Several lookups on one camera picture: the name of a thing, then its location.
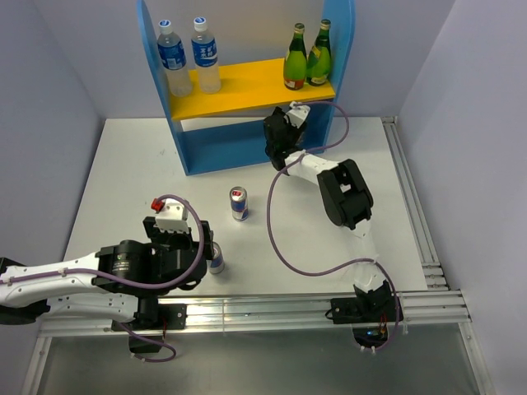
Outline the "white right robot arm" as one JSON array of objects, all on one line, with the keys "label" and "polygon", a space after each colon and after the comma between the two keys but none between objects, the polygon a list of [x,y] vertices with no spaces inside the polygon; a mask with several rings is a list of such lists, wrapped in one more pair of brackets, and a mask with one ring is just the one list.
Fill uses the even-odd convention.
[{"label": "white right robot arm", "polygon": [[370,235],[374,199],[357,163],[351,159],[341,162],[326,160],[315,155],[314,149],[300,148],[309,114],[310,106],[293,101],[289,110],[277,107],[263,121],[265,153],[277,171],[266,201],[269,241],[278,259],[288,269],[304,277],[323,277],[354,266],[356,307],[348,311],[333,308],[330,311],[332,319],[336,319],[336,313],[340,312],[343,313],[345,323],[353,319],[361,323],[377,323],[376,331],[385,335],[388,332],[389,312],[394,313],[394,324],[398,325],[401,307],[393,281],[375,257],[354,258],[322,272],[305,272],[285,259],[274,239],[271,225],[273,192],[280,177],[292,175],[319,188],[324,212],[331,223],[349,229],[363,248],[375,248]]}]

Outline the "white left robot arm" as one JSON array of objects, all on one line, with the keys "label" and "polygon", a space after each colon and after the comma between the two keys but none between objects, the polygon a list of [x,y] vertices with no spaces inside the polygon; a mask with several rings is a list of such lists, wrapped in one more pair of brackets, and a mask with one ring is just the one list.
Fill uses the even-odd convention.
[{"label": "white left robot arm", "polygon": [[106,318],[134,329],[158,329],[160,297],[193,290],[212,260],[213,232],[160,230],[154,217],[143,226],[149,242],[123,240],[82,258],[28,267],[1,260],[1,323],[26,325],[46,316]]}]

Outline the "Pocari Sweat bottle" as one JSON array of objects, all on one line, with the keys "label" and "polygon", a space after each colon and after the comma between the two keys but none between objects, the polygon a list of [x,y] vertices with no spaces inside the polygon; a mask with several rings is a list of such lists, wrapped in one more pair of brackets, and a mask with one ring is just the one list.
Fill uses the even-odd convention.
[{"label": "Pocari Sweat bottle", "polygon": [[190,95],[193,84],[190,80],[182,40],[173,31],[169,20],[161,20],[158,25],[160,34],[157,38],[157,48],[170,92],[176,97]]},{"label": "Pocari Sweat bottle", "polygon": [[194,18],[191,44],[200,90],[206,94],[217,93],[222,87],[217,44],[214,34],[208,28],[208,21],[203,16]]}]

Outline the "blue and yellow shelf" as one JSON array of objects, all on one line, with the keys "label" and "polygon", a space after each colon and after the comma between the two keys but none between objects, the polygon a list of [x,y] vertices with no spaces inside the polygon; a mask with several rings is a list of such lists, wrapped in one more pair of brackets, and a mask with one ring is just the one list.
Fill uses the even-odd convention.
[{"label": "blue and yellow shelf", "polygon": [[306,85],[298,91],[282,82],[280,58],[236,63],[219,68],[222,88],[177,98],[170,93],[157,50],[156,33],[147,4],[136,3],[142,46],[175,148],[186,175],[256,165],[268,161],[262,117],[277,106],[306,102],[312,110],[303,145],[319,148],[327,142],[356,25],[353,1],[326,1],[322,16],[331,20],[333,68],[323,86]]}]

